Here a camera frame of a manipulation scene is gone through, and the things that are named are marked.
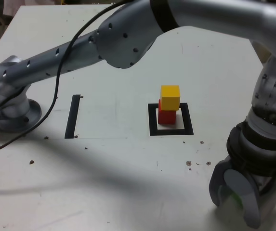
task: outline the yellow block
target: yellow block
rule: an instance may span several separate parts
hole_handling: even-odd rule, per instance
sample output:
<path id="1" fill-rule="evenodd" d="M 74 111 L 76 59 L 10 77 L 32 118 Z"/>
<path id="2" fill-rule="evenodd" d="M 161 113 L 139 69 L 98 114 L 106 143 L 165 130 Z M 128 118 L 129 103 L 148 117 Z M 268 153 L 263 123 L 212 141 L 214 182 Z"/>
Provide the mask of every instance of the yellow block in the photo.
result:
<path id="1" fill-rule="evenodd" d="M 161 85 L 160 102 L 163 111 L 180 109 L 181 92 L 178 85 Z"/>

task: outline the black tape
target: black tape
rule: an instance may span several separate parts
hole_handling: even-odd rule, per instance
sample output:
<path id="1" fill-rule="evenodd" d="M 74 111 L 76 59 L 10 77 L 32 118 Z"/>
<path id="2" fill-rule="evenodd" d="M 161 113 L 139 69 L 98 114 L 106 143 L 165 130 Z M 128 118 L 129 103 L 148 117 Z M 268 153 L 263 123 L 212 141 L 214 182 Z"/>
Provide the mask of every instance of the black tape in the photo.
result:
<path id="1" fill-rule="evenodd" d="M 168 0 L 150 0 L 150 4 L 163 33 L 179 27 L 173 17 Z"/>
<path id="2" fill-rule="evenodd" d="M 149 121 L 149 135 L 150 136 L 181 136 L 181 135 L 193 135 L 194 134 L 187 103 L 180 103 L 180 109 L 182 111 L 184 129 L 159 129 L 158 130 L 157 116 L 156 116 L 157 108 L 158 108 L 158 103 L 149 103 L 148 104 L 148 121 Z"/>
<path id="3" fill-rule="evenodd" d="M 76 121 L 78 116 L 80 103 L 80 95 L 73 95 L 71 100 L 71 106 L 69 110 L 69 116 L 66 126 L 65 139 L 73 139 L 75 135 Z"/>

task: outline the cube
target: cube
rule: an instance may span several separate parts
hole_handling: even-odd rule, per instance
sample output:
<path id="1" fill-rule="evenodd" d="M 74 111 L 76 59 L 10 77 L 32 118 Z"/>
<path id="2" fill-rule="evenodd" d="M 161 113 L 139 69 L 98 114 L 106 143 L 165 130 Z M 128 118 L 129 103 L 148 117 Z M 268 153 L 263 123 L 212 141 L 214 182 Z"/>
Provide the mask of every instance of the cube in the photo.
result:
<path id="1" fill-rule="evenodd" d="M 162 111 L 160 106 L 160 100 L 158 103 L 158 123 L 159 124 L 175 124 L 176 123 L 176 111 Z"/>
<path id="2" fill-rule="evenodd" d="M 161 85 L 160 101 L 162 111 L 178 111 L 181 101 L 180 86 Z"/>

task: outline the white table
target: white table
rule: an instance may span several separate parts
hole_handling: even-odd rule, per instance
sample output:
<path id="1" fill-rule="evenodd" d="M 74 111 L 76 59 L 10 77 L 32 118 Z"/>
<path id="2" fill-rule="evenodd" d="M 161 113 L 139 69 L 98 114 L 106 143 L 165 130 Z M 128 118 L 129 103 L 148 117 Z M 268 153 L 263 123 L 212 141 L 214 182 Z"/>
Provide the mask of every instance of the white table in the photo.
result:
<path id="1" fill-rule="evenodd" d="M 0 40 L 0 62 L 71 40 L 104 7 L 22 7 Z M 239 208 L 217 209 L 208 186 L 227 156 L 230 130 L 250 109 L 261 69 L 248 40 L 183 27 L 158 38 L 130 69 L 100 62 L 63 75 L 47 121 L 0 151 L 0 231 L 249 230 Z M 43 113 L 54 82 L 27 93 Z M 158 102 L 163 84 L 180 85 L 194 135 L 149 136 L 147 105 Z M 79 137 L 65 140 L 73 94 L 84 96 Z M 10 137 L 1 134 L 0 144 Z M 276 230 L 276 208 L 261 230 Z"/>

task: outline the screw hole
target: screw hole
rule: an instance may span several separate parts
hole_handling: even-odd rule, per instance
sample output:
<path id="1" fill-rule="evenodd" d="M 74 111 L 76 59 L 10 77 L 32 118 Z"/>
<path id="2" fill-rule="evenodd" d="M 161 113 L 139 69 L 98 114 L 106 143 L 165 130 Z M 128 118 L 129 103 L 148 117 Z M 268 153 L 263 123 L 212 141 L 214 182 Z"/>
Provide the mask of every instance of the screw hole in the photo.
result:
<path id="1" fill-rule="evenodd" d="M 94 37 L 92 35 L 89 36 L 89 42 L 94 42 Z"/>

